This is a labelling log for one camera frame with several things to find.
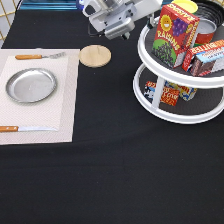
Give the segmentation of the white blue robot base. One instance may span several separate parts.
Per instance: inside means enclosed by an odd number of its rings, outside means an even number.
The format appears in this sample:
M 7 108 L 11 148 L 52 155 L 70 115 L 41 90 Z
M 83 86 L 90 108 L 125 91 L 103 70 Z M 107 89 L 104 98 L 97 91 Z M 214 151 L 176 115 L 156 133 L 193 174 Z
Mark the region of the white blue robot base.
M 76 5 L 77 5 L 77 8 L 83 9 L 83 7 L 84 7 L 83 0 L 76 0 Z

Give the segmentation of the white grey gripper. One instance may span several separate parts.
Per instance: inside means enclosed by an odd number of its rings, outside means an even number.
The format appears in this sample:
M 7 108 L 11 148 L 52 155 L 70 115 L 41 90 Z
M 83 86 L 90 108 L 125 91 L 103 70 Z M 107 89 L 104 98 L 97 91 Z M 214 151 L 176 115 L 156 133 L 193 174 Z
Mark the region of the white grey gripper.
M 148 17 L 160 9 L 163 0 L 83 0 L 83 14 L 89 19 L 95 33 L 90 36 L 105 36 L 109 40 L 130 38 L 135 21 Z M 159 17 L 150 17 L 149 28 L 155 27 Z

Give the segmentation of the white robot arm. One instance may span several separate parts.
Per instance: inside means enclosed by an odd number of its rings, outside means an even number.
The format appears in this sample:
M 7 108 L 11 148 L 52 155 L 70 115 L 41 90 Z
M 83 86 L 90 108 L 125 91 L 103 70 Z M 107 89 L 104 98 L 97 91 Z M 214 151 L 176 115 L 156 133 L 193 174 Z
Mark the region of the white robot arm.
M 135 22 L 158 11 L 163 0 L 83 0 L 90 36 L 128 39 Z

